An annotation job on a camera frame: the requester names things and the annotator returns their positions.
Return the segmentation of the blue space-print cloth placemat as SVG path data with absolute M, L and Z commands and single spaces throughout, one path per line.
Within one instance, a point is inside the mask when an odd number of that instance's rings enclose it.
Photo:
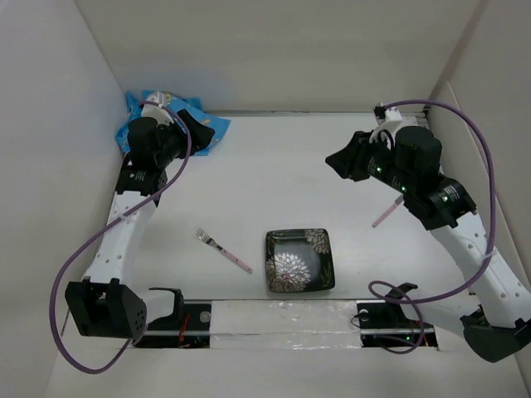
M 231 123 L 229 119 L 205 113 L 202 108 L 202 102 L 198 97 L 181 99 L 167 91 L 143 90 L 140 98 L 137 98 L 131 91 L 127 91 L 125 94 L 125 101 L 128 120 L 115 134 L 115 141 L 123 154 L 126 154 L 129 151 L 129 143 L 127 139 L 129 132 L 128 123 L 141 117 L 142 106 L 139 105 L 139 102 L 145 100 L 160 103 L 175 113 L 179 110 L 185 109 L 199 123 L 215 130 L 214 137 L 208 147 L 195 153 L 195 156 L 207 156 L 224 138 Z

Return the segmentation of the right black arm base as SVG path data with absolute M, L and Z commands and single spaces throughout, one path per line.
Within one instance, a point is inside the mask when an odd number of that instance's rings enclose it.
M 362 347 L 408 349 L 421 337 L 418 321 L 407 319 L 394 304 L 382 300 L 359 300 L 351 326 L 359 332 Z

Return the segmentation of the black floral square plate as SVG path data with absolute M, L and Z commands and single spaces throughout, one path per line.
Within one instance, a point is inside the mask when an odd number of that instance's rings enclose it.
M 267 232 L 265 237 L 265 275 L 270 292 L 302 294 L 335 287 L 327 230 L 276 230 Z

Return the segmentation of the pink-handled metal fork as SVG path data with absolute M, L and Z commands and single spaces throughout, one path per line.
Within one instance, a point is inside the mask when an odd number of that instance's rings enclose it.
M 199 240 L 201 240 L 203 243 L 208 245 L 209 247 L 212 247 L 214 250 L 216 250 L 218 253 L 220 253 L 224 258 L 231 261 L 234 265 L 236 265 L 238 268 L 242 269 L 248 274 L 253 273 L 253 269 L 248 266 L 245 262 L 240 260 L 238 257 L 236 257 L 233 253 L 226 250 L 223 246 L 219 245 L 206 231 L 204 231 L 202 228 L 197 229 L 196 236 Z

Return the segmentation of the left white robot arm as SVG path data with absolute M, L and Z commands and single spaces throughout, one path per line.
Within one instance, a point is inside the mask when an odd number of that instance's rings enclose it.
M 129 287 L 142 235 L 168 182 L 168 165 L 205 149 L 215 134 L 185 109 L 176 115 L 169 124 L 150 116 L 129 122 L 129 151 L 114 189 L 111 227 L 82 281 L 66 287 L 66 302 L 82 336 L 138 340 L 156 320 L 170 329 L 184 321 L 179 289 L 137 294 Z

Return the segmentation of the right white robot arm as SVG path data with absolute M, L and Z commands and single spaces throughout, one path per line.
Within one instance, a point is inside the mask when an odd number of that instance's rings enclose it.
M 472 351 L 496 363 L 530 344 L 530 292 L 493 246 L 464 186 L 440 170 L 442 144 L 425 128 L 406 126 L 388 147 L 358 131 L 325 162 L 342 179 L 373 177 L 400 192 L 403 204 L 449 253 L 478 304 L 450 293 L 419 298 L 415 284 L 391 286 L 383 316 L 395 327 L 411 319 L 444 328 L 465 339 Z

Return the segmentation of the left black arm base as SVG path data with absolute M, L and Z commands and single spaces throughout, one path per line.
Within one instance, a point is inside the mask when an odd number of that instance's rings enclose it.
M 185 301 L 177 318 L 168 316 L 149 324 L 134 346 L 154 349 L 205 349 L 210 347 L 212 301 Z

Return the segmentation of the pink-handled metal knife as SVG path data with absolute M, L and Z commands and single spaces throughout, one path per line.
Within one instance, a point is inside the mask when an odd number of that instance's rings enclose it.
M 377 228 L 387 217 L 389 217 L 402 203 L 403 196 L 399 196 L 393 204 L 388 207 L 377 219 L 372 223 L 372 228 Z

